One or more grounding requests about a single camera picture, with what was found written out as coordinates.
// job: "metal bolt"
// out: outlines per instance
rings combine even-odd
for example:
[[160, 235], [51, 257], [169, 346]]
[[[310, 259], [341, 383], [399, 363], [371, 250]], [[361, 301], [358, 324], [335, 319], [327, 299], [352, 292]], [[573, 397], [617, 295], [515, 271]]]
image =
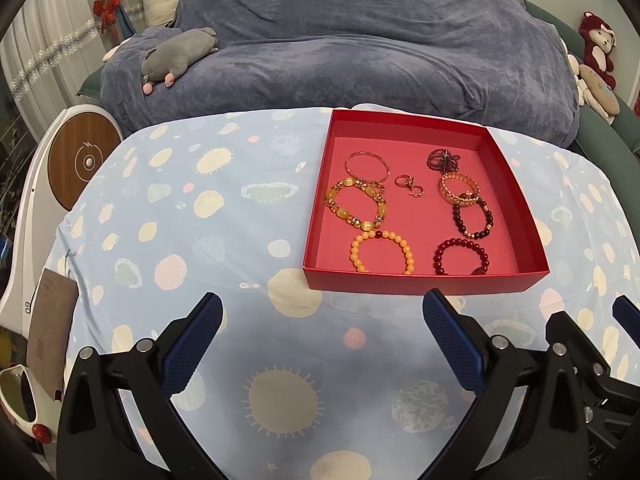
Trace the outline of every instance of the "metal bolt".
[[509, 340], [505, 338], [503, 335], [497, 335], [492, 337], [491, 344], [494, 345], [498, 350], [504, 350], [509, 346]]
[[153, 339], [141, 339], [136, 344], [136, 350], [138, 352], [149, 352], [154, 347]]
[[556, 355], [566, 354], [566, 346], [564, 346], [562, 343], [554, 343], [552, 348], [554, 350], [554, 354]]
[[88, 359], [93, 354], [94, 354], [94, 349], [91, 348], [90, 346], [85, 346], [78, 354], [78, 357], [81, 359]]

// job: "red teddy bear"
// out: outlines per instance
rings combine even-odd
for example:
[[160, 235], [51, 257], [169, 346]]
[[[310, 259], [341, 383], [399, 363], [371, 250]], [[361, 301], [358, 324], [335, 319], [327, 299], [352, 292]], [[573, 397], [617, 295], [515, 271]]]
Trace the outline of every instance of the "red teddy bear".
[[584, 64], [593, 68], [613, 90], [616, 80], [607, 72], [613, 71], [609, 53], [616, 46], [616, 33], [602, 18], [585, 12], [580, 24], [580, 35], [584, 38]]

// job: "red ribbon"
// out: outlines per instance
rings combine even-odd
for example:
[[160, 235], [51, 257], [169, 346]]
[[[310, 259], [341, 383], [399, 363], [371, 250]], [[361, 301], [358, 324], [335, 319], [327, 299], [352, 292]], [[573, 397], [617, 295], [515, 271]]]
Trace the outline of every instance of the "red ribbon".
[[104, 34], [107, 26], [116, 22], [116, 7], [119, 5], [120, 0], [94, 1], [94, 14], [100, 18], [100, 34]]

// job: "teddy bear face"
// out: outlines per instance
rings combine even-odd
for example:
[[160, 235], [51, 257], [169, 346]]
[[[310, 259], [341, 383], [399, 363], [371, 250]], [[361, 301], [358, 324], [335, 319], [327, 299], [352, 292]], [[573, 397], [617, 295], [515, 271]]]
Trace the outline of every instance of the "teddy bear face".
[[600, 28], [592, 28], [589, 31], [589, 37], [605, 54], [611, 52], [613, 48], [613, 36], [611, 34]]

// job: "red box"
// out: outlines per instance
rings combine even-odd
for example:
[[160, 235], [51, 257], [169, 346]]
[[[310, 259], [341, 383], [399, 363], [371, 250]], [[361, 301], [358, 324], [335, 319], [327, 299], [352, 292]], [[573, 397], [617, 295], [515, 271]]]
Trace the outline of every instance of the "red box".
[[[443, 265], [449, 276], [437, 276], [433, 255], [448, 238], [462, 235], [452, 218], [452, 206], [440, 195], [441, 174], [426, 165], [437, 148], [461, 156], [460, 172], [480, 186], [482, 199], [494, 216], [490, 236], [477, 240], [489, 255], [489, 271], [471, 276], [480, 265], [478, 255], [453, 246], [446, 249]], [[359, 257], [369, 272], [357, 272], [349, 259], [351, 242], [362, 231], [338, 218], [325, 205], [327, 190], [347, 177], [344, 160], [353, 152], [373, 152], [389, 164], [391, 176], [384, 182], [388, 211], [381, 230], [405, 238], [414, 254], [414, 273], [403, 274], [404, 254], [398, 244], [384, 238], [360, 245]], [[379, 178], [382, 164], [368, 156], [350, 161], [363, 178]], [[415, 198], [394, 179], [414, 177], [424, 188]], [[463, 183], [448, 180], [453, 192], [467, 190]], [[377, 205], [361, 190], [344, 187], [335, 201], [350, 214], [373, 220]], [[463, 207], [462, 219], [470, 232], [485, 226], [478, 205]], [[306, 240], [303, 269], [310, 288], [368, 294], [423, 295], [437, 287], [444, 294], [498, 294], [520, 292], [549, 272], [545, 251], [529, 206], [500, 148], [489, 131], [478, 124], [411, 114], [334, 110], [322, 154], [318, 186]]]

